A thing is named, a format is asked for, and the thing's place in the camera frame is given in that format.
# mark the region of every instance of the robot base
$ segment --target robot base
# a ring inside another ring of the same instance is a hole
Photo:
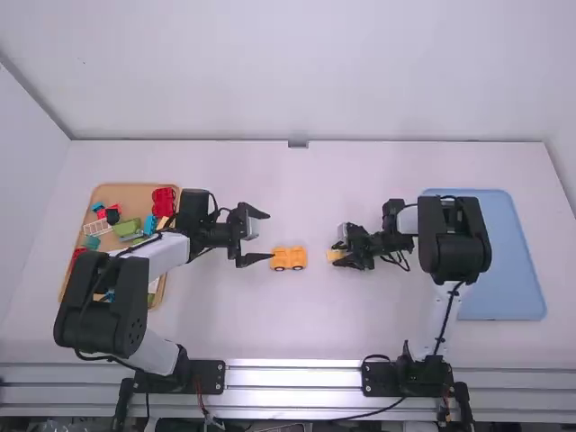
[[[174,393],[196,394],[200,386],[202,394],[222,394],[226,364],[221,360],[185,360],[187,369],[192,371],[188,383],[182,385],[173,375],[162,376],[154,373],[136,372],[134,375],[135,393]]]
[[[362,393],[369,398],[441,398],[453,386],[452,367],[443,362],[440,355],[431,355],[423,362],[409,365],[400,362],[362,364]]]

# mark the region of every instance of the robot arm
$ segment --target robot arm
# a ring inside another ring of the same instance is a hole
[[[334,266],[372,270],[374,257],[412,253],[414,237],[420,267],[435,284],[473,284],[491,264],[488,232],[475,197],[420,196],[410,205],[392,199],[382,207],[382,231],[368,234],[364,227],[346,222],[338,227],[338,235],[332,248],[346,255]]]
[[[79,256],[54,324],[56,343],[74,348],[84,360],[115,359],[143,373],[171,377],[175,384],[189,383],[192,371],[185,349],[147,328],[149,283],[212,248],[226,248],[238,268],[272,256],[242,255],[240,249],[241,240],[257,237],[257,220],[268,219],[268,214],[240,202],[228,210],[225,222],[217,222],[221,210],[208,213],[210,196],[184,189],[175,229],[158,231],[135,247]],[[110,290],[112,302],[94,300],[95,293]]]
[[[396,404],[407,397],[440,398],[439,424],[449,421],[449,408],[444,402],[454,396],[461,407],[465,430],[473,430],[467,386],[454,382],[443,355],[464,294],[491,264],[491,245],[478,199],[420,196],[417,204],[410,205],[395,199],[382,207],[382,215],[382,231],[374,234],[350,222],[340,225],[339,242],[332,248],[344,256],[332,264],[372,270],[374,257],[382,257],[400,265],[403,252],[411,253],[413,238],[418,237],[418,260],[422,270],[432,277],[434,300],[415,356],[405,341],[395,362],[367,363],[371,358],[387,358],[382,355],[369,355],[363,361],[364,396],[398,396]]]

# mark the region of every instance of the blue mat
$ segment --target blue mat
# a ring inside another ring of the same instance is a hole
[[[499,189],[427,189],[424,195],[475,196],[492,246],[492,264],[466,295],[459,320],[541,320],[546,304],[510,195]]]

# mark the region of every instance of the yellow toy car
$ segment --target yellow toy car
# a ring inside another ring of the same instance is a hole
[[[302,270],[308,264],[306,249],[302,246],[275,247],[272,253],[274,257],[270,260],[270,268],[276,272],[283,272],[287,268]]]

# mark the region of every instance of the green toy piece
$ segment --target green toy piece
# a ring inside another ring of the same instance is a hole
[[[112,226],[112,229],[118,237],[128,237],[135,234],[140,228],[140,218],[126,220]]]
[[[97,250],[100,246],[100,239],[94,236],[86,236],[82,246],[88,249]]]

